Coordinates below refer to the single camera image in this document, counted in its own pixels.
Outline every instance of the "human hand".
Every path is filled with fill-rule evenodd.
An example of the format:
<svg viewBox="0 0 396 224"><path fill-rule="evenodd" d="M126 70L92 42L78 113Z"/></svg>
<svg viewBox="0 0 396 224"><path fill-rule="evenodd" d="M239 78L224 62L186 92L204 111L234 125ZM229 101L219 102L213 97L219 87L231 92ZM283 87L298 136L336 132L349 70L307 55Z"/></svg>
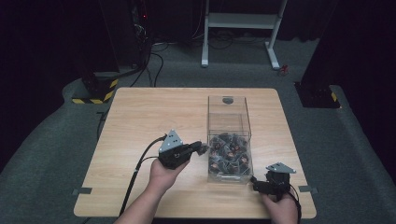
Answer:
<svg viewBox="0 0 396 224"><path fill-rule="evenodd" d="M158 159L154 160L151 164L148 189L152 189L160 194L165 194L165 192L175 184L178 174L180 174L189 162L190 161L186 161L175 170L170 170L163 167L163 164Z"/></svg>
<svg viewBox="0 0 396 224"><path fill-rule="evenodd" d="M282 199L274 202L267 194L262 194L262 201L270 213L271 219L276 224L296 224L298 221L297 206L288 193Z"/></svg>

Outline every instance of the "yellow and black hazard tape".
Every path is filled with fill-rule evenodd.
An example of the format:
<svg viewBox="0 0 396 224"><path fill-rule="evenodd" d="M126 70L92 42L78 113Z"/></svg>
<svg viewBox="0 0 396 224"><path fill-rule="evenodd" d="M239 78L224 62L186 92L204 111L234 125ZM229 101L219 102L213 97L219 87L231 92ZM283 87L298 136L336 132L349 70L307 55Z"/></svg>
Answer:
<svg viewBox="0 0 396 224"><path fill-rule="evenodd" d="M118 79L115 79L110 83L110 86L108 90L105 92L105 96L103 99L98 99L98 98L73 98L72 101L75 104L105 104L107 103L111 96L113 96L114 90L116 89L117 83L119 82Z"/></svg>

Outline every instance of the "white metal stand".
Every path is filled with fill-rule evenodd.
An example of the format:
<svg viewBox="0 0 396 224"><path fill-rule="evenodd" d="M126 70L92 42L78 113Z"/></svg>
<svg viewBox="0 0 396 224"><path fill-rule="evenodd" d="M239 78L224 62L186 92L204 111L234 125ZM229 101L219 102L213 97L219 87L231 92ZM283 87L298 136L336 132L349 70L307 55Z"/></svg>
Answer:
<svg viewBox="0 0 396 224"><path fill-rule="evenodd" d="M267 29L273 30L269 42L265 42L268 56L272 67L277 70L280 68L274 53L274 44L276 35L282 22L283 12L285 11L288 0L282 0L280 9L276 15L263 14L234 14L234 13L210 13L209 2L206 0L205 9L205 34L204 44L202 49L202 67L209 66L209 47L208 47L208 33L209 27L228 27L228 28L250 28L250 29Z"/></svg>

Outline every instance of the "person's right hand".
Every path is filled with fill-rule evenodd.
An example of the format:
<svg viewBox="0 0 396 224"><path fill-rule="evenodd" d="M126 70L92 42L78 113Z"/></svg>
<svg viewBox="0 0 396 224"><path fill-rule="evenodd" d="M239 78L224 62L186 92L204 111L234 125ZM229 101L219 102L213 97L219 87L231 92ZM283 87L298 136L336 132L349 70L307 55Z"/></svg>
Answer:
<svg viewBox="0 0 396 224"><path fill-rule="evenodd" d="M270 213L275 224L296 224L298 221L297 206L288 193L283 194L282 199L274 202L268 195L262 194L262 201Z"/></svg>

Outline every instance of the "person's left hand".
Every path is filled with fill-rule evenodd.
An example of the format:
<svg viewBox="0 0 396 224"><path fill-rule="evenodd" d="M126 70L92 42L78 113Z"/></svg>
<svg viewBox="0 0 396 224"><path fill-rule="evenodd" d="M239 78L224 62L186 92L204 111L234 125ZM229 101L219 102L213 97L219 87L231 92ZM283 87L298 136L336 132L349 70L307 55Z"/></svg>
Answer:
<svg viewBox="0 0 396 224"><path fill-rule="evenodd" d="M175 170L170 170L163 167L158 159L154 160L151 164L148 189L153 189L158 193L165 194L165 192L175 184L178 174L180 174L189 162L190 161L186 161Z"/></svg>

